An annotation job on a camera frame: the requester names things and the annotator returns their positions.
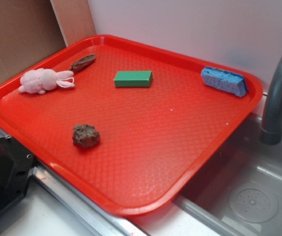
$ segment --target stainless steel sink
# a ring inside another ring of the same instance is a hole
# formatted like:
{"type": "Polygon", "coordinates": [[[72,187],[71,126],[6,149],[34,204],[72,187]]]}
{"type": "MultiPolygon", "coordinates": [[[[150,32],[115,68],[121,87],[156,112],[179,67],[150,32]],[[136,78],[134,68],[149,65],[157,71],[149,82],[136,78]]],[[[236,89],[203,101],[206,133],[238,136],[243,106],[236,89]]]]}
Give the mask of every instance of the stainless steel sink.
{"type": "Polygon", "coordinates": [[[282,142],[262,144],[259,124],[251,114],[176,200],[222,235],[282,235],[282,142]]]}

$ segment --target green block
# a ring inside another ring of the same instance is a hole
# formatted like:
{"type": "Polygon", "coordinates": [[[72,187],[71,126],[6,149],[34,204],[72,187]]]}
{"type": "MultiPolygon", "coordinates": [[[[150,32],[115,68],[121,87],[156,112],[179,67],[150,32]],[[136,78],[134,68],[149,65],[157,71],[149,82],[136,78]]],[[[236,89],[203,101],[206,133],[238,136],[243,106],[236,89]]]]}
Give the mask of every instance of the green block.
{"type": "Polygon", "coordinates": [[[115,77],[115,86],[149,87],[152,79],[151,71],[119,71],[115,77]]]}

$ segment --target plush toy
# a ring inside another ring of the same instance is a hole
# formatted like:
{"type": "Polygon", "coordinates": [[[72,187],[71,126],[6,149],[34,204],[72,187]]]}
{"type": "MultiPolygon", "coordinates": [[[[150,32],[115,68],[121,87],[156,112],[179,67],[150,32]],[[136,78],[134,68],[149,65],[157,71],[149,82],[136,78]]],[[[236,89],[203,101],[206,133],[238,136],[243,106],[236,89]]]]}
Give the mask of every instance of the plush toy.
{"type": "Polygon", "coordinates": [[[18,91],[45,94],[46,91],[53,90],[58,85],[62,88],[72,88],[75,86],[73,75],[73,71],[70,70],[61,72],[44,68],[30,70],[21,77],[21,86],[18,91]]]}

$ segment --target sponge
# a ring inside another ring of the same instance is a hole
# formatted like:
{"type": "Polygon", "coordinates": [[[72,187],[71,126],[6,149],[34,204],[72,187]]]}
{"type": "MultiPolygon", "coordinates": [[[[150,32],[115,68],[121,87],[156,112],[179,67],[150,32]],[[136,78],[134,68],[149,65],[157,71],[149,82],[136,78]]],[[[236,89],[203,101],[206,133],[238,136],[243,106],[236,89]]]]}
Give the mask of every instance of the sponge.
{"type": "Polygon", "coordinates": [[[201,72],[204,83],[216,89],[243,97],[249,90],[245,78],[227,70],[205,67],[201,72]]]}

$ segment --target cardboard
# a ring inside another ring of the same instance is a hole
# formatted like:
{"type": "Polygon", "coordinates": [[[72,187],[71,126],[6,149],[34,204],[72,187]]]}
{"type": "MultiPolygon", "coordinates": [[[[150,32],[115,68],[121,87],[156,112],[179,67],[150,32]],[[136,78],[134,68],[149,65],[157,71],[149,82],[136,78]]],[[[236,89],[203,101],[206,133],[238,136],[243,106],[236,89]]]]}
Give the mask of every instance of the cardboard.
{"type": "Polygon", "coordinates": [[[0,0],[0,84],[65,47],[47,0],[0,0]]]}

